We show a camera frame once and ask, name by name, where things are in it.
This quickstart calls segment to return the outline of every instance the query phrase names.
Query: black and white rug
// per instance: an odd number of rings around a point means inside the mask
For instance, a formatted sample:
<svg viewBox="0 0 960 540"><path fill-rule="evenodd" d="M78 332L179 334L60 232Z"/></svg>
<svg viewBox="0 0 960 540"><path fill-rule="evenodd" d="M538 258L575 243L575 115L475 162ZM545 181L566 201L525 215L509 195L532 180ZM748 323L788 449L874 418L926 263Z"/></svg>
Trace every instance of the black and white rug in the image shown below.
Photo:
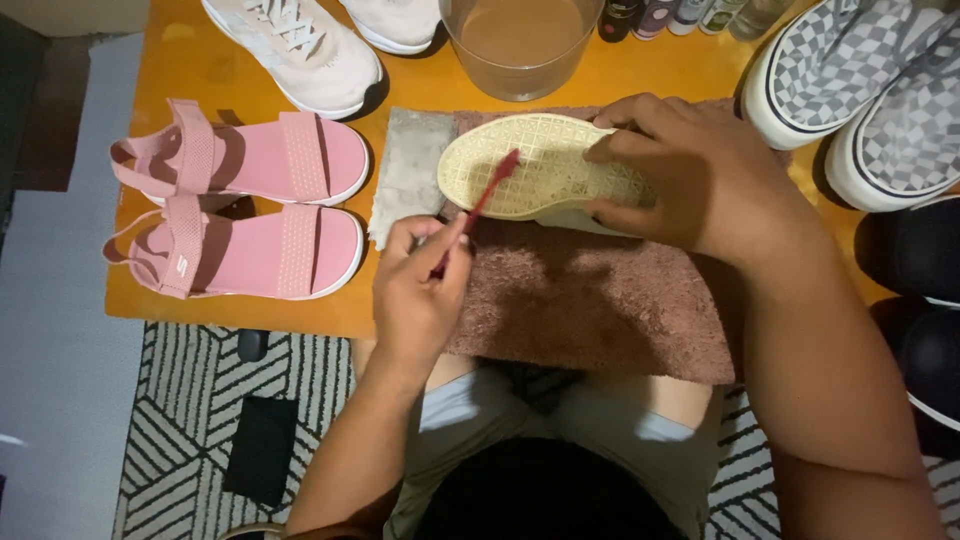
<svg viewBox="0 0 960 540"><path fill-rule="evenodd" d="M241 361L236 347L237 332L228 329L146 325L113 540L212 540L243 525L286 521L317 436L353 389L349 344L273 332L267 356L256 363ZM541 393L541 381L532 386ZM222 489L246 396L300 405L294 458L278 508ZM728 457L709 496L706 539L779 539L766 437L742 388L727 395L719 444ZM960 461L924 462L948 534L960 540Z"/></svg>

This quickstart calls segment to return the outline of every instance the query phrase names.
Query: bottle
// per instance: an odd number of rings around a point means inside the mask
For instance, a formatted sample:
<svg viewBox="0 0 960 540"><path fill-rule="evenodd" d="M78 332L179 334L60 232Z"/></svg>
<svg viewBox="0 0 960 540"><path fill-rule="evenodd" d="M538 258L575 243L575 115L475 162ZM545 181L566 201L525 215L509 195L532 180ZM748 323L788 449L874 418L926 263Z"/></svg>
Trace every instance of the bottle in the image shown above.
<svg viewBox="0 0 960 540"><path fill-rule="evenodd" d="M597 33L608 43L622 41L634 26L634 18L640 9L642 0L607 0Z"/></svg>
<svg viewBox="0 0 960 540"><path fill-rule="evenodd" d="M714 0L700 19L700 31L711 36L720 34L746 3L747 0Z"/></svg>
<svg viewBox="0 0 960 540"><path fill-rule="evenodd" d="M646 0L643 15L636 19L634 37L649 41L663 31L673 20L681 0Z"/></svg>
<svg viewBox="0 0 960 540"><path fill-rule="evenodd" d="M795 0L749 0L730 23L730 33L739 41L753 41L770 30Z"/></svg>
<svg viewBox="0 0 960 540"><path fill-rule="evenodd" d="M686 36L693 32L700 17L709 7L708 0L684 0L673 15L667 29L677 36Z"/></svg>

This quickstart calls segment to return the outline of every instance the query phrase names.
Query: orange table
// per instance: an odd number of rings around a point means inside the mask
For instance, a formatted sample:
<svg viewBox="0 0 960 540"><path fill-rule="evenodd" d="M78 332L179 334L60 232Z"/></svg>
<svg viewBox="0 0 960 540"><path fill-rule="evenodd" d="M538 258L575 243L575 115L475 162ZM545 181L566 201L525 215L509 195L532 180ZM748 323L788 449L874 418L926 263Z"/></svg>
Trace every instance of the orange table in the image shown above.
<svg viewBox="0 0 960 540"><path fill-rule="evenodd" d="M320 0L339 20L349 18L335 0ZM800 2L799 12L812 2ZM623 96L651 91L689 101L733 95L744 68L760 41L740 43L729 34L708 37L694 32L675 37L664 32L653 41L627 37L605 43L595 33L573 78L542 99L506 103L478 90L467 78L448 43L426 59L405 59L377 51L390 76L390 93L373 113L349 125L370 142L378 165L390 107L415 110L527 110L544 107L604 105ZM196 99L207 117L235 114L246 124L276 120L295 110L267 72L207 19L197 0L155 0L143 46L143 60L133 104L132 135L152 133L170 123L166 97ZM797 150L790 175L833 230L849 261L865 302L890 293L873 283L852 259L853 231L860 212L829 202L814 185L812 171L818 144ZM362 218L371 215L377 170L352 199L342 205ZM257 202L258 211L278 206ZM116 224L124 227L156 207L139 192L122 188ZM373 335L371 282L377 265L372 248L356 276L336 293L313 301L287 302L227 296L181 301L139 286L127 267L109 269L107 314L159 321L212 323L228 327L298 331L347 337Z"/></svg>

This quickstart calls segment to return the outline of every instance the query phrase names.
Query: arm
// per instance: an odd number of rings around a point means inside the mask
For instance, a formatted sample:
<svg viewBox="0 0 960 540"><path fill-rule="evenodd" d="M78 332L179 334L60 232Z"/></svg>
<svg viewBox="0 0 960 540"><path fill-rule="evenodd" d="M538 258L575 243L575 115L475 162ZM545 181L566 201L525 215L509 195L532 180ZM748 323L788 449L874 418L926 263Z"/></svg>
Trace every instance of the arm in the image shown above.
<svg viewBox="0 0 960 540"><path fill-rule="evenodd" d="M414 408L457 323L470 269L466 220L415 216L391 229L373 280L377 345L307 468L287 521L304 539L379 538L396 504ZM411 254L418 237L429 236ZM449 252L442 280L432 270Z"/></svg>
<svg viewBox="0 0 960 540"><path fill-rule="evenodd" d="M756 131L650 94L594 123L636 128L586 158L632 166L658 200L587 211L744 275L745 378L770 439L784 538L942 537L896 364L816 212Z"/></svg>

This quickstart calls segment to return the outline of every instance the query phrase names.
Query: black shoe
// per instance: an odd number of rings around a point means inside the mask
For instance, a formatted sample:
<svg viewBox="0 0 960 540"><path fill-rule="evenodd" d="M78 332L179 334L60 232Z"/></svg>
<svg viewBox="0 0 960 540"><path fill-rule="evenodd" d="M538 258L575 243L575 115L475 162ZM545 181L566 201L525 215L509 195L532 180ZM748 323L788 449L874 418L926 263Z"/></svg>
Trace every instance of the black shoe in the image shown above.
<svg viewBox="0 0 960 540"><path fill-rule="evenodd" d="M856 228L854 252L860 268L884 287L960 307L960 197L868 214Z"/></svg>
<svg viewBox="0 0 960 540"><path fill-rule="evenodd" d="M893 298L871 307L897 359L910 403L949 430L919 430L927 455L960 452L960 310Z"/></svg>

